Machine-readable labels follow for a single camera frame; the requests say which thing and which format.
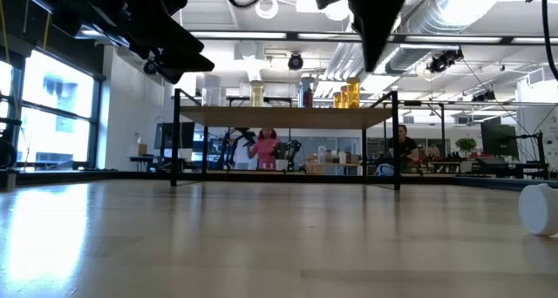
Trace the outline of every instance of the monitor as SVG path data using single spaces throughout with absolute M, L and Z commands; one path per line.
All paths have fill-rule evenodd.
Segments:
M 180 122 L 179 149 L 192 149 L 194 146 L 194 122 Z M 173 123 L 158 123 L 155 133 L 155 149 L 173 148 Z
M 494 156 L 512 156 L 519 158 L 517 150 L 517 139 L 515 138 L 515 127 L 510 125 L 498 125 L 482 123 L 480 126 L 482 134 L 483 152 Z

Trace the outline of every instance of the ceiling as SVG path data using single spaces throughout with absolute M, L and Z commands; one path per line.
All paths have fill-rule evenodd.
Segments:
M 263 19 L 256 14 L 254 8 L 236 9 L 227 0 L 188 0 L 187 7 L 175 14 L 174 19 L 187 30 L 347 31 L 350 23 L 348 19 L 333 21 L 321 13 L 296 12 L 296 0 L 281 1 L 278 3 L 277 15 L 272 19 Z M 402 9 L 403 18 L 405 14 L 413 12 L 413 5 L 418 2 L 419 0 L 406 0 Z M 558 0 L 550 2 L 549 17 L 552 21 L 552 18 L 558 17 Z M 553 36 L 557 36 L 558 22 L 552 21 L 550 30 Z M 534 0 L 532 3 L 525 3 L 524 0 L 500 0 L 463 33 L 541 36 L 541 0 Z M 220 76 L 221 85 L 225 87 L 237 87 L 240 82 L 248 81 L 247 72 L 239 70 L 234 62 L 235 43 L 236 41 L 204 41 L 206 49 L 203 54 L 216 62 L 212 74 Z M 338 47 L 335 43 L 312 42 L 268 41 L 260 44 L 265 49 L 264 56 L 267 60 L 260 73 L 262 80 L 291 84 L 297 84 L 306 72 L 320 74 L 325 71 Z M 427 81 L 431 75 L 423 76 L 425 64 L 418 64 L 409 71 L 410 75 L 400 78 L 393 85 L 398 87 L 403 98 L 428 99 L 434 96 L 437 99 L 458 99 L 463 98 L 463 91 L 474 91 L 471 89 L 478 87 L 480 80 L 495 86 L 497 98 L 509 100 L 514 98 L 515 81 L 547 62 L 542 46 L 465 45 L 462 49 L 469 67 L 461 62 L 446 73 L 435 75 L 434 80 Z M 555 55 L 558 55 L 558 47 L 554 50 Z M 302 54 L 303 71 L 288 70 L 287 62 L 293 51 Z M 502 65 L 506 66 L 504 71 L 500 70 Z M 366 87 L 364 90 L 372 98 L 382 93 L 382 90 L 372 91 Z

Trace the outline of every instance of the gold container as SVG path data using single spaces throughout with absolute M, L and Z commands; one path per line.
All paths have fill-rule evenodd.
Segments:
M 333 107 L 341 108 L 341 92 L 333 93 Z
M 349 86 L 344 85 L 341 87 L 341 106 L 339 108 L 349 107 Z
M 348 108 L 360 108 L 360 78 L 347 80 L 349 105 Z
M 250 96 L 252 106 L 263 107 L 263 82 L 258 80 L 250 81 L 250 87 L 252 89 Z

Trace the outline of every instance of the ventilation duct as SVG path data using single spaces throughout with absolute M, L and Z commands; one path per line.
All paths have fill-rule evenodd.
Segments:
M 498 0 L 426 0 L 400 26 L 404 34 L 458 34 L 485 16 Z M 431 50 L 398 47 L 399 52 L 385 65 L 391 74 L 403 74 Z

